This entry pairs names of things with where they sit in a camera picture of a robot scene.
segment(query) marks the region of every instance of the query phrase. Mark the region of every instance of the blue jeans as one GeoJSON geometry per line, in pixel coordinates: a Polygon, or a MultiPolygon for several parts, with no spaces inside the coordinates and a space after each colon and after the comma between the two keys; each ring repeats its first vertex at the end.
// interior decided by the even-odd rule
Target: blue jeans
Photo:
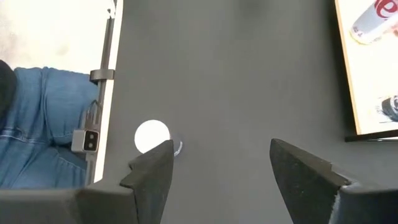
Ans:
{"type": "Polygon", "coordinates": [[[70,144],[98,89],[88,75],[17,68],[17,90],[0,118],[0,189],[81,187],[86,161],[70,144]]]}

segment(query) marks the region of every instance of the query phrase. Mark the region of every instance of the can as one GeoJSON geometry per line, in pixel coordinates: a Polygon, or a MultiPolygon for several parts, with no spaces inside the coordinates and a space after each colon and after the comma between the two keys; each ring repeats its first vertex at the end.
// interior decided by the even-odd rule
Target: can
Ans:
{"type": "Polygon", "coordinates": [[[360,44],[371,44],[398,22],[398,0],[376,0],[353,24],[350,34],[360,44]]]}

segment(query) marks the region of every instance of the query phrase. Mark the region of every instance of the dark gray table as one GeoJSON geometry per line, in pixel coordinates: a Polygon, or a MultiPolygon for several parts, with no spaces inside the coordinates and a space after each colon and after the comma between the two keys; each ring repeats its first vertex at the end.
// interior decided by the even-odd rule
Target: dark gray table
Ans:
{"type": "Polygon", "coordinates": [[[104,178],[128,173],[135,130],[158,119],[185,143],[163,223],[291,223],[272,138],[398,187],[397,144],[343,142],[349,104],[332,5],[126,0],[104,178]]]}

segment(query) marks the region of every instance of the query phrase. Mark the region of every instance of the wooden board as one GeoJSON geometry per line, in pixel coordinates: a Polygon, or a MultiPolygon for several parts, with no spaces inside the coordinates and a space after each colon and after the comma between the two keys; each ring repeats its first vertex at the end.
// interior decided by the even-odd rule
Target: wooden board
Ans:
{"type": "Polygon", "coordinates": [[[382,100],[398,94],[398,37],[384,34],[380,41],[362,45],[349,33],[373,2],[335,0],[357,134],[398,129],[397,122],[377,109],[382,100]]]}

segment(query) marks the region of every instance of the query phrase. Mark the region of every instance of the white floor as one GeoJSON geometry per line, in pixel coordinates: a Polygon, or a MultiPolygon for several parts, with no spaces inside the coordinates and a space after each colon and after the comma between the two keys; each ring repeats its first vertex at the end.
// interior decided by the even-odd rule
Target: white floor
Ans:
{"type": "Polygon", "coordinates": [[[0,59],[11,67],[100,68],[109,0],[0,0],[0,59]]]}

